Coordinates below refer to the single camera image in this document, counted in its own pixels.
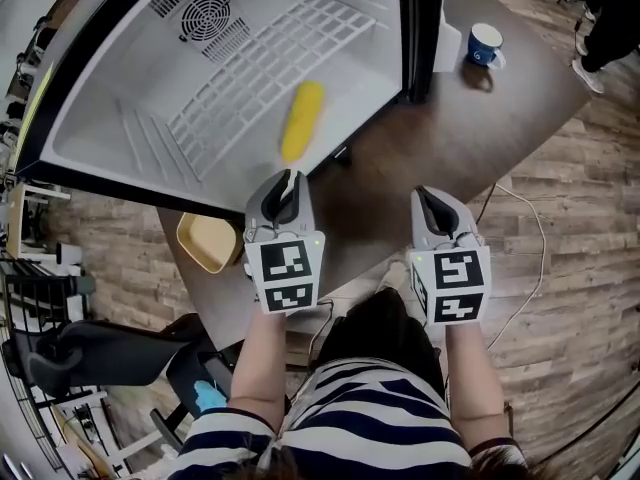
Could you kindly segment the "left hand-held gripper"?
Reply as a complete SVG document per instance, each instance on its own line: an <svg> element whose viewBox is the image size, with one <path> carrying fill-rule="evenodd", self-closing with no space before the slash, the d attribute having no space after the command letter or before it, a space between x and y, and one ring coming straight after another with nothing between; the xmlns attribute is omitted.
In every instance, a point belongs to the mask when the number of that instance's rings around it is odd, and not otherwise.
<svg viewBox="0 0 640 480"><path fill-rule="evenodd" d="M245 227L249 275L262 311L314 308L325 235L315 226L307 177L298 170L282 170L268 178L246 204Z"/></svg>

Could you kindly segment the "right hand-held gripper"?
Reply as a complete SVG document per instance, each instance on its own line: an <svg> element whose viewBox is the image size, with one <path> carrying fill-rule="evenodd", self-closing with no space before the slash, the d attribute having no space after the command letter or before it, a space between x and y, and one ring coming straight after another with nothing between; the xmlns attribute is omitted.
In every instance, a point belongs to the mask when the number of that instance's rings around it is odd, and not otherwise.
<svg viewBox="0 0 640 480"><path fill-rule="evenodd" d="M430 326L482 319L491 292L490 249L470 209L447 192L411 193L410 283Z"/></svg>

